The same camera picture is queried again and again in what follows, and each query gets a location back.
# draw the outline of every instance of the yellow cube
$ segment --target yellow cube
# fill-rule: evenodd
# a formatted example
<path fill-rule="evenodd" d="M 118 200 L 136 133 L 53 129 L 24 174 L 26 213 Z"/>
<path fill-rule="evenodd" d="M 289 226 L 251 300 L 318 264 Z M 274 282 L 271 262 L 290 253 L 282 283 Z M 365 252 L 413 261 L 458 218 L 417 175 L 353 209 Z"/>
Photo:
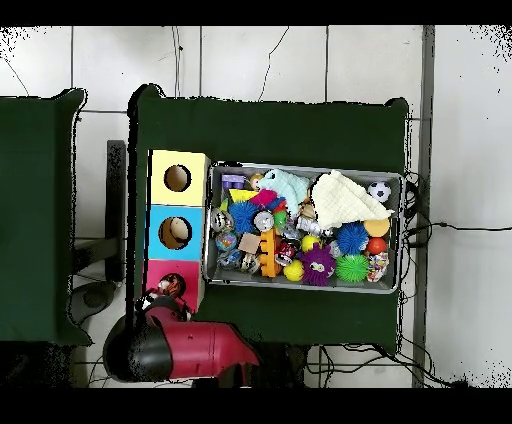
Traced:
<path fill-rule="evenodd" d="M 151 204 L 204 206 L 208 165 L 203 153 L 153 150 Z"/>

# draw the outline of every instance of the dark green tablecloth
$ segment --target dark green tablecloth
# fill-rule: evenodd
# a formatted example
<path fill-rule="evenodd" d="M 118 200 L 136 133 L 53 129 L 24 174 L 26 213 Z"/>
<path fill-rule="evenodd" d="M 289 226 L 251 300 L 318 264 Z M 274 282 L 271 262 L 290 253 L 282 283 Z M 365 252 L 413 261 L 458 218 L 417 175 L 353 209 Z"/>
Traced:
<path fill-rule="evenodd" d="M 68 319 L 72 131 L 85 97 L 0 98 L 0 340 L 90 344 Z"/>
<path fill-rule="evenodd" d="M 404 172 L 404 99 L 386 105 L 186 100 L 163 98 L 149 85 L 134 93 L 129 113 L 129 151 L 137 156 L 136 293 L 142 279 L 148 149 L 202 152 L 212 160 Z M 250 340 L 371 342 L 393 351 L 397 292 L 209 285 L 195 319 L 233 323 Z"/>

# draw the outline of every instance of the blue spiky ball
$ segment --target blue spiky ball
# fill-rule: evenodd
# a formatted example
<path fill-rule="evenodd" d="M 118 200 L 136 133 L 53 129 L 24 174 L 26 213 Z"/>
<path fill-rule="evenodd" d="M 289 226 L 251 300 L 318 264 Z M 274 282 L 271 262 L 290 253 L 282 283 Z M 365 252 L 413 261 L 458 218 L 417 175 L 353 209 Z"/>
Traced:
<path fill-rule="evenodd" d="M 342 254 L 358 255 L 368 244 L 368 233 L 361 222 L 349 222 L 341 226 L 336 241 Z"/>
<path fill-rule="evenodd" d="M 251 202 L 235 202 L 228 208 L 228 211 L 235 221 L 237 234 L 252 233 L 256 230 L 252 220 L 258 212 L 258 208 Z"/>

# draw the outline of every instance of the soccer ball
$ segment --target soccer ball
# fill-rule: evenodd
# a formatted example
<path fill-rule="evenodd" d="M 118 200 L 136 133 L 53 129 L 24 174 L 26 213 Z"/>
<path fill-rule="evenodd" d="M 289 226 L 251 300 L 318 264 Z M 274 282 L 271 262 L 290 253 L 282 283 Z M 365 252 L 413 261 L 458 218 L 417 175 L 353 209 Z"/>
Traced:
<path fill-rule="evenodd" d="M 386 200 L 388 200 L 389 195 L 391 194 L 391 188 L 389 187 L 388 183 L 372 183 L 370 184 L 370 187 L 368 187 L 368 193 L 375 200 L 384 203 Z"/>

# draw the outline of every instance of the purple toy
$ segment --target purple toy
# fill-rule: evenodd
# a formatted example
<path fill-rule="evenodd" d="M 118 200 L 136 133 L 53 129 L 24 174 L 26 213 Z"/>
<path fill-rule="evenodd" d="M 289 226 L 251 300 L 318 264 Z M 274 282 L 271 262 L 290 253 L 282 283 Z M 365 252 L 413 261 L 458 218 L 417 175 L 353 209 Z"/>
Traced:
<path fill-rule="evenodd" d="M 318 243 L 313 244 L 313 249 L 303 253 L 300 258 L 304 265 L 302 281 L 311 286 L 325 287 L 329 283 L 327 279 L 333 274 L 336 261 L 329 253 L 330 246 L 321 248 Z"/>
<path fill-rule="evenodd" d="M 245 178 L 242 175 L 225 174 L 222 176 L 222 188 L 226 190 L 230 188 L 241 190 L 244 188 L 244 181 Z"/>

